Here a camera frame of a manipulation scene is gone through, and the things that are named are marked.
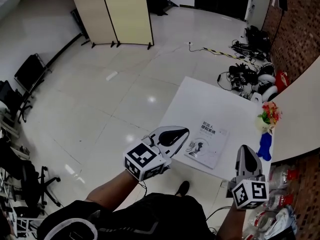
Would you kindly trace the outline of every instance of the flower decoration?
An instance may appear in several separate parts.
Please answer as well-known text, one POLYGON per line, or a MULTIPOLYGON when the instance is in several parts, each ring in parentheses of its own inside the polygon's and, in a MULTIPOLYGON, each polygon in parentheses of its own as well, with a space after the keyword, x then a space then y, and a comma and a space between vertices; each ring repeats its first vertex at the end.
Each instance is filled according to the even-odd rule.
POLYGON ((265 102, 262 105, 263 113, 258 115, 259 118, 270 125, 270 130, 273 129, 279 119, 281 118, 282 112, 273 101, 265 102))

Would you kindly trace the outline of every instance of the folding screen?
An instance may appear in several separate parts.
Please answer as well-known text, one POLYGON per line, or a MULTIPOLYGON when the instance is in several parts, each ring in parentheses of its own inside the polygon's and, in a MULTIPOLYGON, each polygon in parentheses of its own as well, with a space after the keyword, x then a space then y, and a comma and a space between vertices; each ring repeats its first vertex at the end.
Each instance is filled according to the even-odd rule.
POLYGON ((120 43, 154 44, 147 0, 106 0, 106 4, 120 43))
POLYGON ((74 0, 74 2, 92 43, 117 42, 105 0, 74 0))

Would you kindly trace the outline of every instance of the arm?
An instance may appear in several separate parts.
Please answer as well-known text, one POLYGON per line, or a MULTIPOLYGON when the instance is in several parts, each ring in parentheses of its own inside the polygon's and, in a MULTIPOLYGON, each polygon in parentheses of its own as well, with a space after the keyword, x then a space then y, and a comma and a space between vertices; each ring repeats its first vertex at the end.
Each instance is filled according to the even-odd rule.
POLYGON ((138 180, 125 170, 109 182, 91 191, 85 201, 97 203, 113 212, 138 183, 138 180))
POLYGON ((246 210, 238 210, 233 203, 218 231, 217 240, 241 240, 245 216, 246 210))

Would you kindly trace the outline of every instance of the yellow and black tape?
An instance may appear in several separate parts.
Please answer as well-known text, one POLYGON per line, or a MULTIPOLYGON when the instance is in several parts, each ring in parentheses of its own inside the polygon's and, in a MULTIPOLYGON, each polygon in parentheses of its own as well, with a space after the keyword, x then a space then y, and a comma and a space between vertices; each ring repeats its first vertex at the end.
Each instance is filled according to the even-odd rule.
POLYGON ((248 60, 245 60, 243 58, 238 58, 237 56, 230 55, 230 54, 227 54, 227 53, 224 53, 224 52, 221 52, 221 51, 212 50, 212 49, 208 49, 208 48, 205 48, 205 47, 203 47, 203 49, 206 50, 206 51, 212 52, 212 53, 216 53, 216 54, 227 56, 227 57, 232 58, 232 59, 244 61, 245 63, 253 64, 252 61, 248 61, 248 60))

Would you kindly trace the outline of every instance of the blue toy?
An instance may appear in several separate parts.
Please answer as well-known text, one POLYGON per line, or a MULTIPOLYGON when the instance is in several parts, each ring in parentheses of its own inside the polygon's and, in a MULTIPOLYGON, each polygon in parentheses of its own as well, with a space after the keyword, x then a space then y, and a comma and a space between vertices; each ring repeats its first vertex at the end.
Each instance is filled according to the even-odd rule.
POLYGON ((272 136, 266 132, 262 134, 261 140, 260 140, 260 149, 257 153, 258 157, 262 157, 266 161, 271 160, 271 155, 270 155, 270 147, 271 147, 271 142, 272 142, 272 136))

